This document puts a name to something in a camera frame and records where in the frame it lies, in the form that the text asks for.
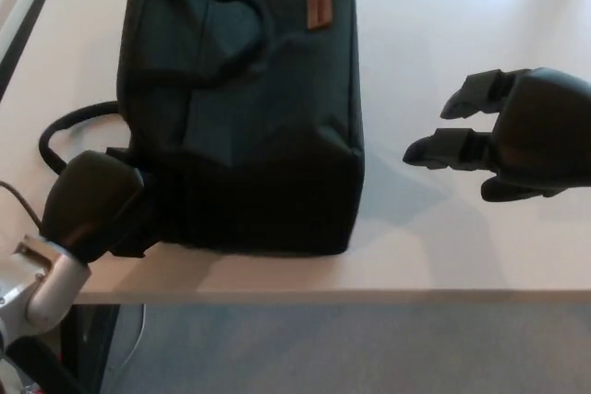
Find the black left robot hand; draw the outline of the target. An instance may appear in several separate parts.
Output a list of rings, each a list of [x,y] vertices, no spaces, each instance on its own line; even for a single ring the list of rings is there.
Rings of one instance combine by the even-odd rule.
[[[161,238],[151,183],[107,154],[84,151],[51,188],[40,235],[83,264],[106,253],[142,258]]]

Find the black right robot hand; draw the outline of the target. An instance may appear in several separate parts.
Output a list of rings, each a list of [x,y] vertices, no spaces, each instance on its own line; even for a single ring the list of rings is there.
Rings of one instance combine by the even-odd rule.
[[[490,171],[487,202],[554,197],[590,185],[590,85],[540,67],[469,75],[440,116],[498,116],[493,129],[438,128],[413,142],[404,163],[430,170]]]

